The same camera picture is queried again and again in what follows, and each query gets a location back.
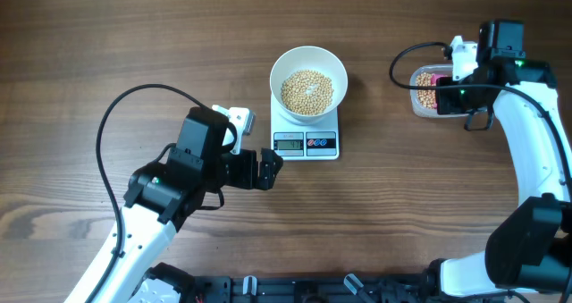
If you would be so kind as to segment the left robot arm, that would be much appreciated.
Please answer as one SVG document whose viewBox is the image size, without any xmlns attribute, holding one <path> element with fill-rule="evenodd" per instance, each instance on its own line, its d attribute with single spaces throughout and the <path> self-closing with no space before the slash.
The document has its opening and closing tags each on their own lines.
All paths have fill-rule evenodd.
<svg viewBox="0 0 572 303">
<path fill-rule="evenodd" d="M 152 161 L 131 175 L 122 221 L 112 228 L 68 301 L 128 301 L 186 219 L 206 209 L 206 194 L 221 195 L 224 186 L 273 187 L 282 158 L 268 148 L 233 154 L 236 143 L 224 140 L 227 133 L 238 133 L 227 116 L 199 106 L 189 110 L 177 142 L 164 152 L 166 161 Z"/>
</svg>

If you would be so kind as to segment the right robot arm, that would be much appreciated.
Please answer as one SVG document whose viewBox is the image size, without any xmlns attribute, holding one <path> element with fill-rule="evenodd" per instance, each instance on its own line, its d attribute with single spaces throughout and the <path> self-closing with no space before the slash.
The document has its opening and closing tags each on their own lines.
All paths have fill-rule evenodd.
<svg viewBox="0 0 572 303">
<path fill-rule="evenodd" d="M 436 112 L 471 119 L 485 113 L 506 135 L 517 176 L 518 207 L 484 251 L 438 260 L 427 299 L 488 299 L 522 290 L 571 295 L 571 147 L 548 63 L 526 58 L 520 21 L 483 23 L 476 42 L 444 47 L 452 74 L 435 86 Z"/>
</svg>

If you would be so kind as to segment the pink measuring scoop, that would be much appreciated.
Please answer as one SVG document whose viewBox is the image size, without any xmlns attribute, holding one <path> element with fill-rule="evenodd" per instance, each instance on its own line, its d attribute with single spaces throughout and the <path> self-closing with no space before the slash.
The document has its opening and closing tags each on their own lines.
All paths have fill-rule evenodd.
<svg viewBox="0 0 572 303">
<path fill-rule="evenodd" d="M 430 82 L 435 87 L 449 86 L 451 84 L 451 76 L 435 73 L 431 76 Z"/>
</svg>

